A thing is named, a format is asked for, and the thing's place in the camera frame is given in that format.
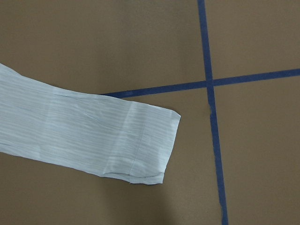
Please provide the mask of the blue tape grid lines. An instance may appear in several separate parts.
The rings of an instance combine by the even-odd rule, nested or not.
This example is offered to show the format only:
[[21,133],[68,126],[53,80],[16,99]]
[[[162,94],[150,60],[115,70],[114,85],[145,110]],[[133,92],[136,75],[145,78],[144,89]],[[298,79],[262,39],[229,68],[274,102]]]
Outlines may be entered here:
[[224,225],[300,222],[300,3],[198,1],[205,80],[112,92],[205,88]]

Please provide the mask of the light blue striped shirt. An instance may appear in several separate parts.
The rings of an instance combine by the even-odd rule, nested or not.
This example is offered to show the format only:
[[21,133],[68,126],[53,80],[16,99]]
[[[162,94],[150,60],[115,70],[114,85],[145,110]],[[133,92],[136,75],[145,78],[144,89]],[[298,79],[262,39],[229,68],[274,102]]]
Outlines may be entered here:
[[0,67],[0,150],[133,184],[161,184],[180,115],[66,90]]

